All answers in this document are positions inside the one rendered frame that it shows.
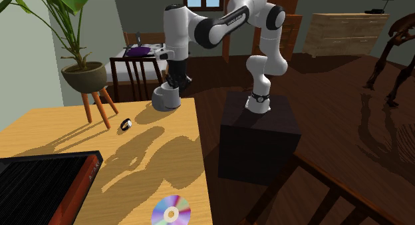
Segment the brown wooden chair back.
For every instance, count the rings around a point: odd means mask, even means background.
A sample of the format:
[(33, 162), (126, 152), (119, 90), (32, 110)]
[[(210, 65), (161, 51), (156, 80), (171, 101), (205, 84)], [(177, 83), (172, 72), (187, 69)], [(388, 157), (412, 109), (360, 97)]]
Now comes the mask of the brown wooden chair back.
[(137, 35), (136, 33), (123, 32), (123, 36), (126, 45), (165, 43), (164, 33), (140, 33)]

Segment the light wooden chest of drawers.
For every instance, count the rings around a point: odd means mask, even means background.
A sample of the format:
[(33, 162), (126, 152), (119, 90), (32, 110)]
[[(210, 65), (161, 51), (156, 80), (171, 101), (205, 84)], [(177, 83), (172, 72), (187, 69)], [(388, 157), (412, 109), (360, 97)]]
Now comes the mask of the light wooden chest of drawers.
[(314, 13), (302, 52), (313, 58), (368, 55), (388, 18), (388, 14)]

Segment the brown wooden chair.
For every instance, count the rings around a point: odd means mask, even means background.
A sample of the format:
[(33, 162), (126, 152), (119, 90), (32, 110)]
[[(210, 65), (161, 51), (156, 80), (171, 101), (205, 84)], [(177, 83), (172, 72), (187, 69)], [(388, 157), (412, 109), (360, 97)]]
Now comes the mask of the brown wooden chair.
[(354, 210), (350, 212), (340, 225), (360, 225), (367, 218), (371, 218), (379, 225), (404, 225), (403, 222), (391, 216), (364, 196), (351, 190), (344, 183), (332, 177), (328, 172), (298, 152), (292, 154), (280, 173), (255, 203), (249, 214), (238, 222), (237, 225), (258, 225), (257, 220), (264, 209), (268, 207), (272, 199), (276, 197), (282, 186), (298, 167), (329, 188), (329, 191), (307, 225), (320, 225), (339, 198), (344, 198), (354, 206)]
[(123, 32), (123, 36), (126, 45), (165, 43), (164, 33), (140, 33), (137, 35), (136, 33)]

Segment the dark brown animal sculpture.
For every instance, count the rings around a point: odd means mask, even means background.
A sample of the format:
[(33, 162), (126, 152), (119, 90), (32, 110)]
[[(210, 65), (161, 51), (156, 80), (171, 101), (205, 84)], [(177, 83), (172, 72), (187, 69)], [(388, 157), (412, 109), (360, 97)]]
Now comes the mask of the dark brown animal sculpture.
[[(374, 90), (374, 84), (376, 82), (377, 77), (381, 72), (384, 70), (386, 66), (387, 57), (392, 50), (393, 46), (400, 46), (401, 44), (415, 39), (415, 35), (411, 35), (409, 30), (415, 29), (415, 13), (411, 13), (392, 24), (388, 31), (388, 36), (390, 39), (388, 40), (379, 60), (377, 60), (374, 71), (371, 74), (370, 78), (367, 80), (365, 86), (363, 88)], [(415, 55), (411, 60), (410, 64), (402, 69), (398, 74), (394, 86), (391, 92), (386, 96), (386, 104), (389, 107), (397, 107), (399, 104), (396, 103), (394, 100), (397, 95), (398, 88), (400, 85), (412, 74), (412, 71), (415, 68)]]

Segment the brown wooden door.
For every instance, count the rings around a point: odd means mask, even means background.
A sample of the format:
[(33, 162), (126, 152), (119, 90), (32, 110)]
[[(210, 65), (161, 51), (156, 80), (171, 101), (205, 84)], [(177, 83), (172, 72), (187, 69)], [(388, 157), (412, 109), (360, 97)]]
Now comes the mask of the brown wooden door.
[[(282, 6), (286, 11), (280, 52), (286, 61), (290, 61), (303, 18), (302, 15), (295, 14), (298, 0), (268, 0), (268, 2)], [(262, 55), (259, 50), (260, 34), (261, 29), (250, 24), (244, 24), (226, 36), (222, 41), (222, 58), (224, 61), (228, 63), (229, 56), (234, 55)]]

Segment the potted plant on wooden legs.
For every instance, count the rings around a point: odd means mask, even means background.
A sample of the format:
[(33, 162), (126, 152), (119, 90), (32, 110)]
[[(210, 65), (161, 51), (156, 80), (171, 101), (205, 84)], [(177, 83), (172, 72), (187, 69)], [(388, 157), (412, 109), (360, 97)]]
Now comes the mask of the potted plant on wooden legs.
[(69, 59), (75, 60), (75, 64), (61, 69), (65, 81), (82, 97), (88, 122), (92, 122), (88, 95), (91, 94), (106, 128), (110, 128), (108, 117), (104, 111), (99, 95), (104, 95), (106, 101), (115, 113), (118, 113), (114, 102), (105, 89), (107, 84), (106, 69), (103, 63), (88, 61), (88, 55), (82, 55), (80, 50), (80, 30), (82, 24), (83, 8), (88, 0), (40, 0), (49, 13), (52, 14), (59, 28), (63, 32), (60, 36), (49, 23), (46, 26), (58, 37), (63, 49), (68, 51)]

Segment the dark robot stand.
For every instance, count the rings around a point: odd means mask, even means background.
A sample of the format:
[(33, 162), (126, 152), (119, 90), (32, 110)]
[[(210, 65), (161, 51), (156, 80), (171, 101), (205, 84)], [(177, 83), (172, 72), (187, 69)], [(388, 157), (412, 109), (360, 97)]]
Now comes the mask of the dark robot stand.
[(229, 91), (219, 136), (218, 176), (267, 186), (296, 150), (301, 131), (288, 98), (271, 95), (271, 110), (245, 108), (247, 92)]

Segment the dark wooden slat chair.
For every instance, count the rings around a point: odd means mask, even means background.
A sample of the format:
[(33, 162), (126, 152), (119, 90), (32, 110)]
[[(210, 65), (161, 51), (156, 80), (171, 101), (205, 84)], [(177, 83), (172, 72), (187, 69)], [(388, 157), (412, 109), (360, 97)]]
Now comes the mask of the dark wooden slat chair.
[(116, 103), (120, 102), (120, 93), (118, 90), (119, 82), (118, 82), (118, 73), (116, 70), (116, 62), (123, 62), (126, 65), (126, 69), (128, 72), (129, 80), (132, 86), (132, 94), (134, 101), (137, 101), (137, 95), (135, 91), (135, 86), (138, 88), (138, 98), (142, 101), (142, 91), (141, 85), (144, 86), (144, 92), (146, 98), (149, 100), (149, 92), (148, 92), (148, 79), (146, 77), (146, 72), (144, 69), (144, 62), (151, 62), (154, 66), (154, 70), (157, 76), (158, 84), (161, 85), (163, 83), (162, 73), (158, 66), (158, 63), (155, 58), (152, 57), (111, 57), (110, 58), (110, 68), (112, 74), (112, 86), (114, 88), (114, 100)]

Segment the white grey mug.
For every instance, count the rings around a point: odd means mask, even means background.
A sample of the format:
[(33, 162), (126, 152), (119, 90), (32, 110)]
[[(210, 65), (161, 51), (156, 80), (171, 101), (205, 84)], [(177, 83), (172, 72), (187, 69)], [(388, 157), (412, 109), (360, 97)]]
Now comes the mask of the white grey mug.
[(152, 106), (157, 111), (170, 111), (181, 105), (179, 88), (171, 87), (168, 82), (155, 88), (152, 93)]

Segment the black device with antenna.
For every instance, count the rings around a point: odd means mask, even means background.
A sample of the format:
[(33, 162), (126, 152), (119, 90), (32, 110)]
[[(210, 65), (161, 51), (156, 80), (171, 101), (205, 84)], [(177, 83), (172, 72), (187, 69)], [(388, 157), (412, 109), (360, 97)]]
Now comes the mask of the black device with antenna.
[(366, 10), (366, 11), (364, 11), (364, 13), (365, 14), (384, 14), (385, 13), (386, 6), (391, 1), (394, 1), (394, 0), (384, 0), (385, 4), (384, 4), (383, 8), (381, 8), (381, 9)]

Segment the white covered table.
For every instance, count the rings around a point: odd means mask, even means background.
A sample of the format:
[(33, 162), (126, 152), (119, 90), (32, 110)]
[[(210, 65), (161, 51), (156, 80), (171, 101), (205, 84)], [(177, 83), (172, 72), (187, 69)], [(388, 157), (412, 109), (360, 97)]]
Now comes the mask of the white covered table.
[[(151, 48), (150, 50), (150, 54), (153, 54), (154, 51), (156, 49), (160, 49), (162, 47), (165, 46), (164, 43), (157, 43), (157, 44), (143, 44), (144, 47), (149, 47)], [(162, 74), (162, 78), (165, 77), (165, 72), (168, 66), (168, 63), (166, 60), (164, 61), (157, 61), (158, 67), (160, 69), (160, 72)], [(116, 72), (117, 72), (117, 79), (118, 82), (128, 82), (130, 81), (129, 79), (129, 75), (128, 75), (128, 70), (126, 67), (126, 63), (125, 62), (115, 62), (115, 66), (116, 66)], [(136, 63), (137, 69), (138, 69), (138, 75), (139, 75), (139, 79), (142, 80), (142, 71), (140, 69), (140, 63), (137, 62)], [(145, 72), (145, 76), (146, 76), (146, 80), (149, 83), (150, 81), (158, 81), (157, 75), (156, 75), (156, 70), (154, 67), (153, 62), (143, 62), (143, 66), (144, 66), (144, 72)], [(107, 85), (111, 85), (112, 84), (112, 69), (110, 66), (110, 62), (108, 62), (105, 65), (105, 69), (106, 69), (106, 74), (107, 74)]]

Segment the iridescent compact disc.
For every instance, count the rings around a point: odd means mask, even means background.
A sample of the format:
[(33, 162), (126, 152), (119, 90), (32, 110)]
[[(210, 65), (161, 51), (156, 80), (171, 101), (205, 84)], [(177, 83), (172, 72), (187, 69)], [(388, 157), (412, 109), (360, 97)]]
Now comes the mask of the iridescent compact disc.
[(167, 196), (155, 205), (152, 215), (152, 225), (188, 225), (191, 218), (191, 208), (188, 201), (179, 195)]

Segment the black red ribbed console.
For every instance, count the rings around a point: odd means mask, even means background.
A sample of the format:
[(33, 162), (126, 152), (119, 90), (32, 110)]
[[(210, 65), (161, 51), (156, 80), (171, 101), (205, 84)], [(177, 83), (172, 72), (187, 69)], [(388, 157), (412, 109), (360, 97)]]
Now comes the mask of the black red ribbed console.
[(73, 225), (99, 151), (0, 158), (0, 225)]

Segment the purple round cushion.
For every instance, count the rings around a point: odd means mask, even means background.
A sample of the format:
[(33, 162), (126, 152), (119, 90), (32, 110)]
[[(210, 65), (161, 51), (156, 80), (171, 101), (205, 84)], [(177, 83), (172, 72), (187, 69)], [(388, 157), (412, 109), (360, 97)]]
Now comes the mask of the purple round cushion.
[(151, 48), (149, 47), (143, 47), (143, 46), (130, 47), (130, 48), (127, 48), (124, 55), (127, 57), (145, 57), (146, 55), (149, 54), (150, 51), (151, 51)]

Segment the light wooden table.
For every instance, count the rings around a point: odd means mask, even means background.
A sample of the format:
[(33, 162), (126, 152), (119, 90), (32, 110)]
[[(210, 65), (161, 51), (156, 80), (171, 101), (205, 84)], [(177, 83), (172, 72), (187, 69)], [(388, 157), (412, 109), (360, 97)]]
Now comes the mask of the light wooden table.
[(0, 158), (97, 150), (103, 163), (74, 225), (151, 225), (170, 195), (191, 208), (189, 225), (213, 225), (195, 101), (169, 112), (148, 101), (104, 106), (110, 128), (92, 108), (33, 109), (0, 131)]

